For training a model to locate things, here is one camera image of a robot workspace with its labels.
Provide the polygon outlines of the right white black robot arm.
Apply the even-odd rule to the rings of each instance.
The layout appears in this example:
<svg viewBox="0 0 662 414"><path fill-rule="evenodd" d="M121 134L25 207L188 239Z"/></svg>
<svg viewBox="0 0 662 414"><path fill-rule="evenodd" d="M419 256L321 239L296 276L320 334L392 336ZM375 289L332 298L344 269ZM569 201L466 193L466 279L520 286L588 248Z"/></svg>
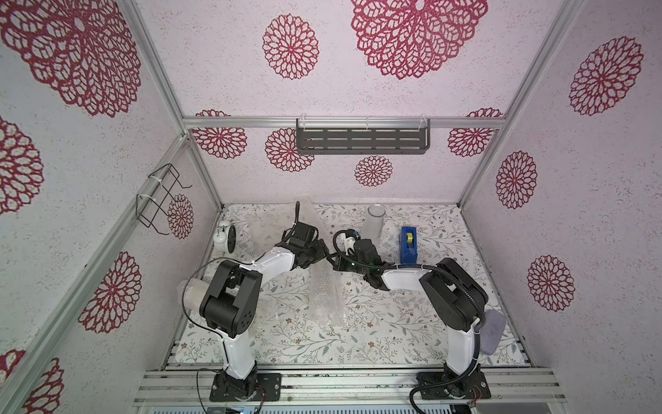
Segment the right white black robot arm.
<svg viewBox="0 0 662 414"><path fill-rule="evenodd" d="M350 248L333 242L334 266L356 272L372 288L385 291L424 293L447 327L451 376L467 377L478 368L480 331L485 322L489 296L482 286L452 258L436 265L384 262L370 239L350 237Z"/></svg>

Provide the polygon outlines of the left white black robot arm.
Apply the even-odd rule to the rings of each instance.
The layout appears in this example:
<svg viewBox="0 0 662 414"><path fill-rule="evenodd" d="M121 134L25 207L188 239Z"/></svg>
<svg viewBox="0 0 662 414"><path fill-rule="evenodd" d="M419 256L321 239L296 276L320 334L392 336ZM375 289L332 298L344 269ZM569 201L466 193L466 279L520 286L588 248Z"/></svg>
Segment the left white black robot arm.
<svg viewBox="0 0 662 414"><path fill-rule="evenodd" d="M293 269L305 269L327 255L316 227L297 223L270 251L248 264L222 260L203 295L198 314L223 339L231 379L244 381L256 367L247 331L253 322L262 286Z"/></svg>

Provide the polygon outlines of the back clear glass vase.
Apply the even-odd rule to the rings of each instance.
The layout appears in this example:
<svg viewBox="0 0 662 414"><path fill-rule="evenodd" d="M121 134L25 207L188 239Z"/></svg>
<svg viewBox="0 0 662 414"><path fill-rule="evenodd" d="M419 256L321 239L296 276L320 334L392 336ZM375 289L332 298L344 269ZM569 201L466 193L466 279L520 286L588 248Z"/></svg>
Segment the back clear glass vase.
<svg viewBox="0 0 662 414"><path fill-rule="evenodd" d="M377 249L381 249L382 245L385 216L386 208L384 205L369 205L365 211L363 228L360 231L361 238L370 240Z"/></svg>

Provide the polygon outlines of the blue tape dispenser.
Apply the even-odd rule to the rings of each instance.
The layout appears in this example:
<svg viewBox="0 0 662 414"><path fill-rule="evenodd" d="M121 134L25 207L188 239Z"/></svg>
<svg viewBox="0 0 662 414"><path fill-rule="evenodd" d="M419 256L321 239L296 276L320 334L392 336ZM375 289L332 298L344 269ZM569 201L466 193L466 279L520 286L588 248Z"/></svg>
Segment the blue tape dispenser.
<svg viewBox="0 0 662 414"><path fill-rule="evenodd" d="M417 229L415 227L401 227L399 236L399 257L401 264L417 264Z"/></svg>

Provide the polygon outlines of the grey oval sponge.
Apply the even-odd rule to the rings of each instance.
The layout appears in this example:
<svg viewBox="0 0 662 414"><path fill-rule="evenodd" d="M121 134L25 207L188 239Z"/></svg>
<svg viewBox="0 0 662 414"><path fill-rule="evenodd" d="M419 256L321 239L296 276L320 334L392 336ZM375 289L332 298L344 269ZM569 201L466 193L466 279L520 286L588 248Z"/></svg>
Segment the grey oval sponge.
<svg viewBox="0 0 662 414"><path fill-rule="evenodd" d="M507 319L498 310L487 310L484 316L484 325L480 330L480 352L484 355L494 355L505 332Z"/></svg>

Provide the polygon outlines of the grey slotted wall shelf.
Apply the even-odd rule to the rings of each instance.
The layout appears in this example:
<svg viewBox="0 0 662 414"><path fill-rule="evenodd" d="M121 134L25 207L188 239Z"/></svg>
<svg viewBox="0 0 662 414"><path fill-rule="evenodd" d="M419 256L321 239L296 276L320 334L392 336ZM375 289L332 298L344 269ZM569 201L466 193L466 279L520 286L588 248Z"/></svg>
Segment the grey slotted wall shelf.
<svg viewBox="0 0 662 414"><path fill-rule="evenodd" d="M309 127L297 119L295 143L300 155L424 155L431 145L430 136L428 126Z"/></svg>

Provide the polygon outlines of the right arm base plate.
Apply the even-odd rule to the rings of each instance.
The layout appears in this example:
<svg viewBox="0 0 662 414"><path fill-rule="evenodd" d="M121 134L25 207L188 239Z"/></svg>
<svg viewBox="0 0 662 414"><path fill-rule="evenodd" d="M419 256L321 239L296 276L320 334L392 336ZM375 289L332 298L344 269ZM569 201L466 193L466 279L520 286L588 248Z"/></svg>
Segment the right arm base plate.
<svg viewBox="0 0 662 414"><path fill-rule="evenodd" d="M423 400L488 400L491 390L487 379L477 365L463 379L448 367L443 371L420 372L417 374L417 386L422 386L420 395Z"/></svg>

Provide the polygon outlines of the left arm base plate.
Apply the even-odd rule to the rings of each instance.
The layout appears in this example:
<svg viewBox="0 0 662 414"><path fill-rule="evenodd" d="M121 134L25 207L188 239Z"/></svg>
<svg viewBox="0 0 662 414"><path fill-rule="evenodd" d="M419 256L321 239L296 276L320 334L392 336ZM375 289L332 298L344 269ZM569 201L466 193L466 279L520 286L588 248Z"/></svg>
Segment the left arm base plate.
<svg viewBox="0 0 662 414"><path fill-rule="evenodd" d="M274 373L251 373L246 379L220 373L214 378L210 402L279 401L282 379L281 374Z"/></svg>

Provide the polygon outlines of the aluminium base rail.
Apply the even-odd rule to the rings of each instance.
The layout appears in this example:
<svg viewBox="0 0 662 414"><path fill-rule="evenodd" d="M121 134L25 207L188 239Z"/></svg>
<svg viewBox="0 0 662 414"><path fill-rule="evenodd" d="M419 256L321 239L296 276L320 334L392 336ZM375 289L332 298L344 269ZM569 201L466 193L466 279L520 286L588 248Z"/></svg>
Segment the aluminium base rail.
<svg viewBox="0 0 662 414"><path fill-rule="evenodd" d="M399 405L409 402L423 368L376 369L285 369L263 371L280 374L276 405ZM486 367L485 380L467 398L444 395L443 404L565 403L565 393L550 368ZM131 407L195 406L207 403L214 374L210 371L148 371L144 374Z"/></svg>

